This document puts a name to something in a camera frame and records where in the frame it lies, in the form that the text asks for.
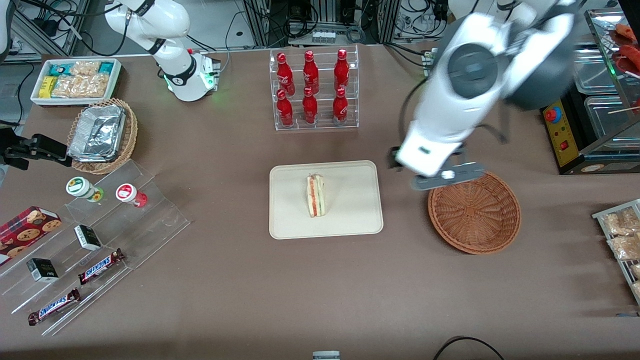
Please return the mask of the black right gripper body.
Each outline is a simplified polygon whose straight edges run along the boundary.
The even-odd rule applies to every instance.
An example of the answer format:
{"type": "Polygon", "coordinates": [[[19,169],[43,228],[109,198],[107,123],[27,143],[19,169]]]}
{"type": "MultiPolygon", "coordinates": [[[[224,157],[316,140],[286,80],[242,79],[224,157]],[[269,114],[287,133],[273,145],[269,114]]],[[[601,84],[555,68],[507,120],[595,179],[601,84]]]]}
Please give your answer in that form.
{"type": "Polygon", "coordinates": [[[9,127],[0,129],[0,164],[27,171],[34,137],[16,135],[9,127]]]}

